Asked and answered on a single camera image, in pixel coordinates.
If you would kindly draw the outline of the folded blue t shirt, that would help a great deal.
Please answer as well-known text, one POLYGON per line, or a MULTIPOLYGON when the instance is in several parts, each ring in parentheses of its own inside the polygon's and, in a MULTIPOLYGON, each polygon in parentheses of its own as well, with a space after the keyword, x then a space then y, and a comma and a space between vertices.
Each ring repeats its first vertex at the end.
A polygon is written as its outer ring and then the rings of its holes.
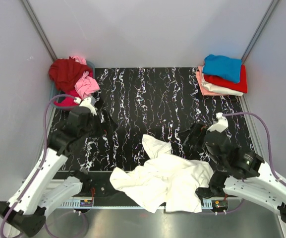
POLYGON ((223 78, 232 83, 240 82, 242 61, 225 56, 208 55, 204 59, 203 73, 223 78))

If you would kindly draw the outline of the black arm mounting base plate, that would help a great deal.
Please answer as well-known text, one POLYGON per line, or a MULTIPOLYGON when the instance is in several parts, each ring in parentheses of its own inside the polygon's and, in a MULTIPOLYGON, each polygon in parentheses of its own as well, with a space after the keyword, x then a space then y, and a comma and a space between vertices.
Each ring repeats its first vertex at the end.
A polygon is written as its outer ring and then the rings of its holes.
MULTIPOLYGON (((90 172, 88 189, 72 198, 92 199, 94 209, 141 209, 142 207, 135 203, 125 193, 113 188, 110 183, 110 175, 110 172, 90 172)), ((226 212, 229 208, 227 197, 223 196, 223 194, 220 194, 218 197, 214 197, 209 188, 197 189, 196 195, 200 198, 202 205, 205 199, 212 201, 213 209, 210 209, 209 211, 222 213, 226 212)), ((75 210, 86 212, 90 209, 75 210)))

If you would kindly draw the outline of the folded cream t shirt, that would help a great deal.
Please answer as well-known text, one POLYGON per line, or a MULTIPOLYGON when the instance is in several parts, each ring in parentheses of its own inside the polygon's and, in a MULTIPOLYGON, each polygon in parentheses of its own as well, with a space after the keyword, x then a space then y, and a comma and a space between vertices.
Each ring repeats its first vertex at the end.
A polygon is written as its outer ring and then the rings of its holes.
POLYGON ((196 78, 203 96, 243 96, 243 92, 217 86, 205 81, 202 69, 203 66, 197 67, 196 78))

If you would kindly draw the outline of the white t shirt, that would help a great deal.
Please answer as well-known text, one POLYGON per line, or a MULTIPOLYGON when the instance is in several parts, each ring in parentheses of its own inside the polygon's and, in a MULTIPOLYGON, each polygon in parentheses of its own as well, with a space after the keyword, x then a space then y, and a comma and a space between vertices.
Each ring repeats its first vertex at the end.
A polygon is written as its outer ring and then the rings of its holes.
POLYGON ((166 212, 200 213, 202 205, 195 191, 208 188, 213 169, 208 162, 187 160, 172 154, 172 146, 144 134, 142 145, 149 159, 126 173, 115 168, 110 183, 145 210, 155 213, 161 204, 166 212))

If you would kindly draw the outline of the blue plastic laundry basket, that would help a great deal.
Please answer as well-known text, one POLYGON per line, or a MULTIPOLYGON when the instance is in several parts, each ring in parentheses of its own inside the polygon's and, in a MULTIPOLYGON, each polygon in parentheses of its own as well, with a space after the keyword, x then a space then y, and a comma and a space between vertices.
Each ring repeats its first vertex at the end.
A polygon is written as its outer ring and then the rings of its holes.
MULTIPOLYGON (((92 69, 92 71, 93 71, 93 77, 95 78, 95 71, 96 71, 96 69, 95 69, 95 65, 92 63, 92 62, 90 62, 90 61, 86 61, 86 63, 87 63, 87 65, 92 69)), ((50 91, 50 99, 52 99, 54 96, 56 96, 56 95, 59 95, 61 93, 61 91, 58 91, 57 90, 57 88, 56 88, 56 86, 55 86, 55 83, 52 81, 52 83, 51 83, 51 91, 50 91)), ((51 102, 51 106, 53 107, 53 108, 55 108, 55 109, 59 109, 59 110, 64 110, 64 111, 69 111, 69 110, 71 110, 72 108, 73 108, 73 106, 69 106, 69 107, 62 107, 62 106, 56 106, 55 105, 55 102, 58 100, 58 98, 56 98, 56 100, 53 100, 52 102, 51 102)))

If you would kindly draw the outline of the light pink crumpled shirt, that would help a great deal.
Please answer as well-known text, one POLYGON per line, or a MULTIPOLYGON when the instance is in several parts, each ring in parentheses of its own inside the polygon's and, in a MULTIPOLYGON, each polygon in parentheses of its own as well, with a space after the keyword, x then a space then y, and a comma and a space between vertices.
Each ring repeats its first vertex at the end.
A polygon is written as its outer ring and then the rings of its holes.
POLYGON ((75 90, 80 96, 81 99, 85 99, 87 97, 92 96, 93 93, 100 90, 100 87, 97 81, 93 78, 94 69, 87 64, 86 59, 79 56, 72 56, 72 58, 83 65, 87 65, 92 71, 84 71, 83 75, 75 84, 75 90))

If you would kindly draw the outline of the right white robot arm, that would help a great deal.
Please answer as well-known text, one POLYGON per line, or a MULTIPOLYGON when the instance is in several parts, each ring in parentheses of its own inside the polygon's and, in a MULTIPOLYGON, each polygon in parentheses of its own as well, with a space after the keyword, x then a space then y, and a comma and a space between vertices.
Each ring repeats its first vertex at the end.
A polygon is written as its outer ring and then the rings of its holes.
POLYGON ((215 163, 208 188, 197 190, 199 195, 237 196, 267 208, 286 223, 286 186, 261 156, 233 145, 226 133, 209 131, 200 123, 179 135, 184 146, 205 153, 215 163))

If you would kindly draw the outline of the folded red t shirt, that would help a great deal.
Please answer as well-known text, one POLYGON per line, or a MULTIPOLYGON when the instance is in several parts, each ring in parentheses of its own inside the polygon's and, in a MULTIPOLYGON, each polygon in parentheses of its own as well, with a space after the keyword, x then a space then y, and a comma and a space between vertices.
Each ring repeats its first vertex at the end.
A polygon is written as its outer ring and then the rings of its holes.
POLYGON ((232 89, 232 90, 239 91, 239 92, 243 92, 244 94, 248 92, 245 65, 241 66, 240 78, 239 78, 240 81, 238 83, 233 83, 221 77, 214 76, 214 75, 206 75, 206 74, 204 74, 204 79, 205 81, 212 83, 214 85, 225 87, 225 88, 232 89))

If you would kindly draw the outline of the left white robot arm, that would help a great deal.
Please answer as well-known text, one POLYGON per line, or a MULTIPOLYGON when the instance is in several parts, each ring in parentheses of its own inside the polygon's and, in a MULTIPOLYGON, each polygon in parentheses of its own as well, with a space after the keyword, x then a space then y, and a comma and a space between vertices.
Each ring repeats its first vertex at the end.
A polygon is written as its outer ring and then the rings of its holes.
POLYGON ((48 184, 68 157, 77 152, 85 138, 98 138, 117 125, 107 111, 100 114, 86 107, 72 109, 59 128, 47 139, 46 147, 19 190, 8 201, 0 201, 2 226, 9 224, 29 238, 46 224, 47 217, 75 195, 94 194, 102 186, 86 169, 70 172, 65 181, 48 193, 48 184))

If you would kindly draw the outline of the magenta crumpled shirt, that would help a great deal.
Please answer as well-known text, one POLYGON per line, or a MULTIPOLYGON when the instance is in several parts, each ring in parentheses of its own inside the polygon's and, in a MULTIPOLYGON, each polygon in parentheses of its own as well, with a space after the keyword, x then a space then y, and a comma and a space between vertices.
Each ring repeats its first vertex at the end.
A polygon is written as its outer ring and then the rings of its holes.
MULTIPOLYGON (((76 97, 79 98, 79 95, 78 95, 78 93, 76 92, 75 89, 67 91, 67 92, 65 92, 65 94, 73 96, 74 98, 76 98, 76 97)), ((70 97, 65 97, 60 102, 54 101, 53 102, 53 106, 56 109, 71 110, 72 108, 79 106, 79 104, 75 103, 74 99, 72 99, 70 97)))

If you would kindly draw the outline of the dark red crumpled shirt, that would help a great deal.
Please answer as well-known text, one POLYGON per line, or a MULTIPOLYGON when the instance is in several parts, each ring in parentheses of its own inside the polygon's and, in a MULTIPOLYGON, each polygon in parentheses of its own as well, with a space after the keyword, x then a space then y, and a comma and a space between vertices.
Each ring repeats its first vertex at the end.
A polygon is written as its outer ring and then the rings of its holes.
POLYGON ((93 74, 93 69, 87 64, 81 64, 75 59, 57 59, 49 69, 49 77, 55 83, 58 91, 68 92, 74 89, 76 82, 83 73, 93 74))

